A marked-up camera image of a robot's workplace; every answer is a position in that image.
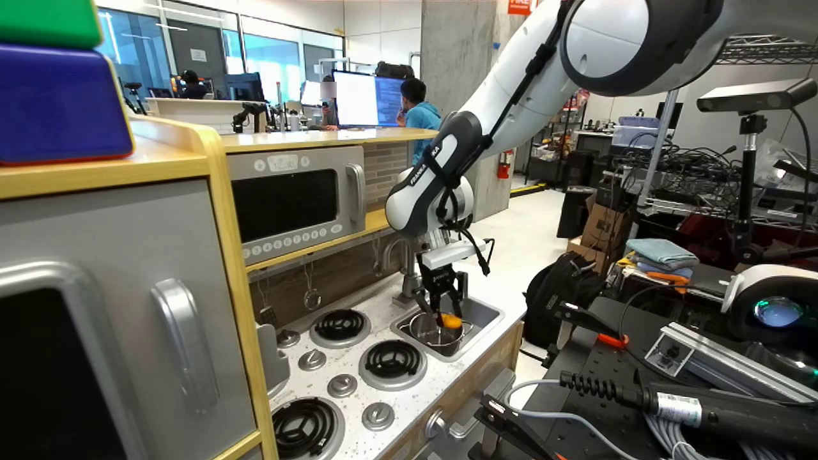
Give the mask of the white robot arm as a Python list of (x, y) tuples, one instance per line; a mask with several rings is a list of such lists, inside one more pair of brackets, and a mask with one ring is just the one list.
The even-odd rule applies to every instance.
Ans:
[(755, 32), (810, 40), (818, 0), (543, 0), (387, 198), (388, 225), (415, 242), (420, 307), (463, 314), (467, 276), (458, 263), (492, 258), (467, 234), (466, 171), (480, 156), (529, 141), (579, 88), (681, 88), (715, 64), (729, 38)]

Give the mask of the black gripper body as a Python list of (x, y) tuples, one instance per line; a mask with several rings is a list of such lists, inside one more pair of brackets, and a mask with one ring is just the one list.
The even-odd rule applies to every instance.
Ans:
[(426, 291), (447, 291), (452, 286), (452, 265), (467, 259), (476, 248), (467, 240), (426, 245), (420, 249), (423, 286)]

